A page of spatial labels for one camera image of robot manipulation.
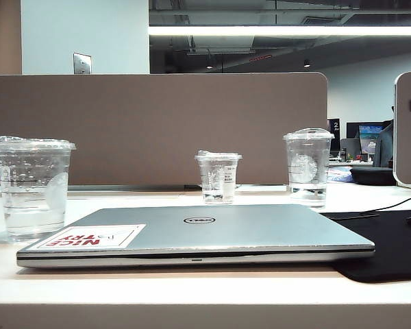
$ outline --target desk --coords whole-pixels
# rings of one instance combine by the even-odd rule
[[[410,189],[397,186],[329,183],[318,211],[368,210],[409,197]],[[100,208],[203,204],[200,191],[70,192],[67,202],[66,223]],[[235,204],[288,202],[289,192],[271,189],[235,196]],[[0,243],[0,328],[411,329],[411,281],[362,284],[327,265],[24,269],[15,263],[22,246]]]
[[[372,162],[359,161],[359,160],[353,160],[353,161],[350,161],[350,162],[346,162],[346,161],[329,161],[329,167],[343,167],[343,166],[372,167],[373,166],[373,161]]]

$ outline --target small plastic cup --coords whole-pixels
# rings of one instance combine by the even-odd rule
[[[283,136],[288,154],[291,198],[296,203],[310,207],[325,205],[333,137],[321,128],[306,128]]]
[[[0,136],[0,186],[11,241],[38,239],[64,226],[71,150],[56,139]]]
[[[236,170],[242,158],[237,153],[198,151],[201,187],[207,204],[230,204],[236,188]]]

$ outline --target black mouse pad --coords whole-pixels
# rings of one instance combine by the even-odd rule
[[[337,223],[371,240],[375,255],[332,264],[342,275],[358,282],[411,280],[411,210],[376,212],[379,216],[345,219]],[[326,212],[330,219],[359,216],[359,212]]]

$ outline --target silver laptop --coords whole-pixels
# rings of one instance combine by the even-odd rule
[[[17,253],[23,267],[319,262],[374,244],[294,204],[101,209]]]

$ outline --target cable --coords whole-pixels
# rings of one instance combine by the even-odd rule
[[[361,214],[368,214],[368,213],[370,213],[370,212],[375,212],[375,211],[379,211],[379,210],[394,208],[394,207],[397,207],[397,206],[400,205],[400,204],[404,204],[405,202],[408,202],[408,201],[410,201],[410,200],[411,200],[411,197],[410,197],[409,199],[407,199],[407,200],[403,200],[402,202],[399,202],[398,204],[394,204],[394,205],[388,206],[388,207],[383,207],[383,208],[378,208],[378,209],[372,209],[372,210],[368,210],[368,211],[363,211],[363,212],[361,212]]]
[[[326,216],[327,218],[333,220],[333,221],[344,221],[346,219],[364,219],[364,218],[370,218],[370,217],[378,217],[379,214],[375,214],[372,212],[376,212],[379,210],[385,210],[385,209],[389,209],[389,208],[394,208],[397,207],[398,205],[404,204],[405,202],[408,202],[411,200],[411,197],[409,199],[403,200],[402,202],[399,202],[398,204],[393,204],[392,206],[388,206],[388,207],[383,207],[383,208],[378,208],[378,209],[372,209],[372,210],[367,210],[367,211],[362,211],[359,213],[358,216],[352,216],[352,217],[343,217],[343,218],[335,218],[335,217],[331,217],[331,216]]]

